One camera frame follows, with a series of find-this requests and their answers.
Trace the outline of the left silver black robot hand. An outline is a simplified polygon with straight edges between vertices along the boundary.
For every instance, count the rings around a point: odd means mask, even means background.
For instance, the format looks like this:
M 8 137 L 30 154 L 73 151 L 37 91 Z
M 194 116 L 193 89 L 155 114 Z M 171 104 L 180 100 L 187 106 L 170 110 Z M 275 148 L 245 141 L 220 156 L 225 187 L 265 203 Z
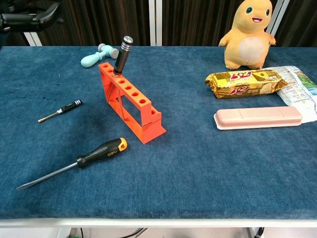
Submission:
M 34 0 L 0 0 L 0 33 L 39 32 L 61 23 L 58 0 L 47 9 L 33 6 Z

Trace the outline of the small black nut driver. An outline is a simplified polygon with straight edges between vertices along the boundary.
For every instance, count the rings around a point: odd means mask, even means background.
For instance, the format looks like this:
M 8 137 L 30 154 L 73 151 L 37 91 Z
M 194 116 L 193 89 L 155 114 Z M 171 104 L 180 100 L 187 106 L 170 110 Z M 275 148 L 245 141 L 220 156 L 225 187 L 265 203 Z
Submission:
M 83 102 L 81 100 L 76 100 L 74 102 L 71 102 L 68 105 L 65 105 L 65 106 L 61 107 L 60 109 L 58 109 L 55 113 L 53 113 L 53 114 L 51 114 L 51 115 L 49 115 L 47 117 L 44 117 L 42 119 L 39 119 L 38 122 L 42 123 L 42 122 L 46 121 L 47 119 L 50 119 L 50 118 L 52 118 L 54 116 L 61 115 L 61 114 L 64 114 L 64 113 L 66 113 L 68 111 L 71 111 L 71 110 L 77 108 L 78 106 L 80 106 L 82 104 L 83 104 Z

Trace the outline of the grey black handled tool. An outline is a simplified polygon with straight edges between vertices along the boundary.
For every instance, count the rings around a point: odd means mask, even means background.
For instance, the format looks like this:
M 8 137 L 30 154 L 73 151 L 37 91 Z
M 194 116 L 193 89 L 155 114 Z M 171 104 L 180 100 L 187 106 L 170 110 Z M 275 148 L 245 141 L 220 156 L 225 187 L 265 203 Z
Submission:
M 130 36 L 123 37 L 121 48 L 120 48 L 120 51 L 114 66 L 114 70 L 113 70 L 114 77 L 119 77 L 122 74 L 129 52 L 131 50 L 132 44 L 133 44 L 132 37 Z

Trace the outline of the black orange flathead screwdriver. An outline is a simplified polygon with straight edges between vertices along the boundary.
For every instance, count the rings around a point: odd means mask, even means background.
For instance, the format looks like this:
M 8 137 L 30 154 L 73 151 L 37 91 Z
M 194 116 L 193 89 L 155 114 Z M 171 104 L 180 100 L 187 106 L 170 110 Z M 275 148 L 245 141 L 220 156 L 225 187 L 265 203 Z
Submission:
M 101 144 L 99 147 L 97 147 L 96 149 L 94 149 L 93 151 L 85 154 L 85 155 L 80 155 L 76 158 L 76 162 L 73 164 L 70 164 L 66 167 L 63 167 L 55 172 L 52 172 L 48 175 L 45 175 L 41 178 L 38 178 L 34 181 L 25 183 L 19 187 L 16 188 L 16 190 L 20 191 L 26 188 L 29 188 L 37 183 L 40 183 L 54 175 L 57 175 L 61 172 L 64 172 L 70 168 L 73 168 L 75 166 L 78 166 L 80 168 L 84 168 L 86 166 L 88 166 L 89 164 L 91 164 L 92 162 L 95 161 L 100 161 L 100 160 L 107 160 L 108 158 L 124 151 L 127 148 L 128 144 L 125 138 L 117 138 L 114 140 L 110 140 L 107 141 L 103 144 Z

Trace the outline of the dark pleated curtain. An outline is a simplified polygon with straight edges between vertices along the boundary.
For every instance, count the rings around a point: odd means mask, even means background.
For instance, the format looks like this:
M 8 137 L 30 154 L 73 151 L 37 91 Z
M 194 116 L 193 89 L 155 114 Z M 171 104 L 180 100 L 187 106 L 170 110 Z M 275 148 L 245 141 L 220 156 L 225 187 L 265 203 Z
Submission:
M 162 0 L 164 46 L 218 46 L 243 0 Z
M 290 0 L 275 39 L 277 47 L 317 47 L 317 0 Z
M 63 23 L 38 33 L 44 46 L 118 46 L 125 35 L 136 46 L 150 45 L 148 0 L 13 0 L 23 13 L 46 10 L 54 2 Z
M 0 0 L 0 19 L 2 13 L 27 13 L 29 0 Z M 0 30 L 0 49 L 3 46 L 25 46 L 27 43 L 21 33 L 2 32 Z

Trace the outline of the light blue toy hammer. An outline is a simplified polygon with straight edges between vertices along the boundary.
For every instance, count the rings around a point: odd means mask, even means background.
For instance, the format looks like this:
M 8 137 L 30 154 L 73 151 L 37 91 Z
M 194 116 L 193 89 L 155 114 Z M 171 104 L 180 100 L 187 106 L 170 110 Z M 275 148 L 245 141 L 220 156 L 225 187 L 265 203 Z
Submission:
M 104 43 L 101 43 L 98 45 L 98 51 L 92 55 L 88 55 L 81 59 L 81 65 L 85 68 L 93 66 L 95 63 L 97 63 L 99 60 L 101 60 L 104 57 L 110 57 L 112 59 L 117 59 L 119 54 L 119 50 L 116 48 L 113 48 L 110 45 L 106 45 Z

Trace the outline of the orange tool rack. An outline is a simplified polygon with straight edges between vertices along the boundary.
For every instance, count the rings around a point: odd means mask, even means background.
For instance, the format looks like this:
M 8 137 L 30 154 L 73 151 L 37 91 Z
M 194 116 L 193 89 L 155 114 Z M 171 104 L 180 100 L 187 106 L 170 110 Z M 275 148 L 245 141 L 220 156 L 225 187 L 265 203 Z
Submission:
M 99 65 L 102 84 L 108 104 L 144 144 L 162 135 L 166 130 L 161 125 L 161 112 L 152 102 L 124 76 L 114 76 L 114 67 L 105 62 Z M 126 97 L 139 111 L 138 123 L 124 108 L 122 97 Z

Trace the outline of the blue table cloth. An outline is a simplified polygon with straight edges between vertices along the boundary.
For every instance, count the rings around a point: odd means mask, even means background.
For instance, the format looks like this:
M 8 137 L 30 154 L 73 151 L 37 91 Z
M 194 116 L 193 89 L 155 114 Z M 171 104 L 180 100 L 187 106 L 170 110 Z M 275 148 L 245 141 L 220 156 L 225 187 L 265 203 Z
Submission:
M 226 70 L 223 48 L 131 48 L 123 74 L 166 129 L 147 144 L 107 104 L 98 66 L 81 66 L 96 50 L 0 50 L 0 219 L 317 218 L 317 121 L 217 129 L 219 109 L 284 104 L 277 94 L 217 99 L 205 78 Z M 107 160 L 16 190 L 120 137 L 127 148 Z

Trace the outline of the yellow plush toy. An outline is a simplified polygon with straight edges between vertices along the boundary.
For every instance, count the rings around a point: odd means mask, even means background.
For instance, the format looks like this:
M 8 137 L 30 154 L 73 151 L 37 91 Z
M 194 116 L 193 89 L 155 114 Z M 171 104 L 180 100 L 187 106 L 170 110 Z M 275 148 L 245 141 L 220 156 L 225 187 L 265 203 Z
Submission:
M 270 0 L 244 0 L 237 8 L 232 27 L 220 40 L 224 46 L 224 63 L 227 69 L 247 66 L 259 69 L 264 65 L 274 36 L 265 31 L 272 16 Z

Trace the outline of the gold biscuit pack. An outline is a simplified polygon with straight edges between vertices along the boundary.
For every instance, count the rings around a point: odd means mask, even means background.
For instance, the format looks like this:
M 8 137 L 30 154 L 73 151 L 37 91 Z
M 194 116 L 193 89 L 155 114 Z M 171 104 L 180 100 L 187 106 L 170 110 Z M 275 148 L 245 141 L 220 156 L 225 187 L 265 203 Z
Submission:
M 212 73 L 205 84 L 217 98 L 222 99 L 271 94 L 282 89 L 287 82 L 274 70 L 256 69 Z

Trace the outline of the pink pencil case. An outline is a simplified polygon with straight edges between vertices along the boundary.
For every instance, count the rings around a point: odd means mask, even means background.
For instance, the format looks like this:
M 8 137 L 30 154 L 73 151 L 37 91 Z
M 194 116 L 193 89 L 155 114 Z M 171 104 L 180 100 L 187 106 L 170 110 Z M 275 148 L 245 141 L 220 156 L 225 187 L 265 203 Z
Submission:
M 302 115 L 293 106 L 221 109 L 214 114 L 220 130 L 298 126 Z

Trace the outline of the white crumpled snack packet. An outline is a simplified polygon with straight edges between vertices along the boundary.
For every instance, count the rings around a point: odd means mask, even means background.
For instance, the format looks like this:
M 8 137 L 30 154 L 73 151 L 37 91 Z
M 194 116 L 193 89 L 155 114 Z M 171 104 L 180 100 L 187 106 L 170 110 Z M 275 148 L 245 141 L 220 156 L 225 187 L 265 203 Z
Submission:
M 294 106 L 302 115 L 302 123 L 317 120 L 317 84 L 295 66 L 271 67 L 287 85 L 277 91 L 288 106 Z

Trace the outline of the white frame post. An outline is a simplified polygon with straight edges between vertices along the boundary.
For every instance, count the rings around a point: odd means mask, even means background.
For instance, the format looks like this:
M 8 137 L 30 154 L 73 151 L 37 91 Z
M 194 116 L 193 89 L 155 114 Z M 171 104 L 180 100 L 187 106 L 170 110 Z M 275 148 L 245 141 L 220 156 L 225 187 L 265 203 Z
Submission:
M 37 32 L 24 32 L 23 34 L 30 46 L 42 46 L 42 42 Z
M 148 0 L 151 46 L 162 46 L 162 0 Z
M 282 18 L 286 12 L 286 9 L 289 5 L 289 2 L 290 0 L 277 0 L 270 23 L 266 29 L 267 33 L 270 33 L 271 35 L 275 36 L 278 27 L 282 21 Z

